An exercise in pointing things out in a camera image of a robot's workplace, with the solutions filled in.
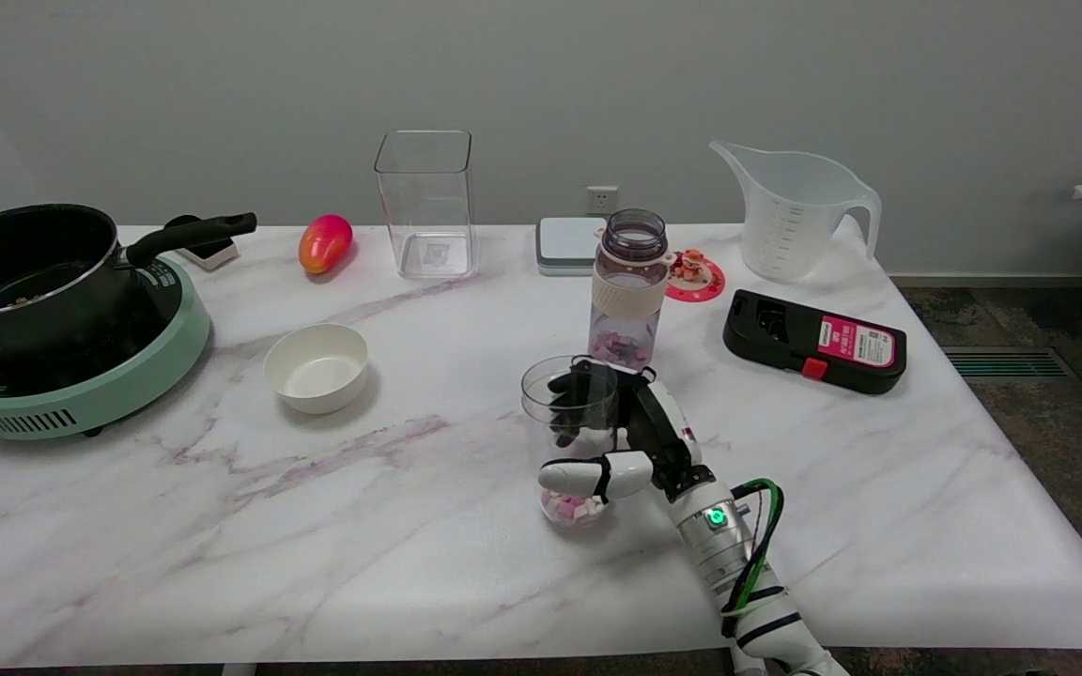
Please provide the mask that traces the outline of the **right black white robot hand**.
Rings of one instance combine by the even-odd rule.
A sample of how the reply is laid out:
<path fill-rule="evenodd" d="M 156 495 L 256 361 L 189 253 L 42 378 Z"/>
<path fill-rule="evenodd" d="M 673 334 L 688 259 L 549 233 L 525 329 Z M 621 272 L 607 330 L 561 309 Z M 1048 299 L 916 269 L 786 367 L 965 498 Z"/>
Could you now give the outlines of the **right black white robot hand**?
<path fill-rule="evenodd" d="M 580 356 L 546 390 L 542 423 L 568 452 L 537 472 L 550 492 L 610 503 L 654 486 L 671 505 L 684 506 L 697 503 L 697 489 L 716 482 L 690 423 L 654 369 L 632 371 Z"/>

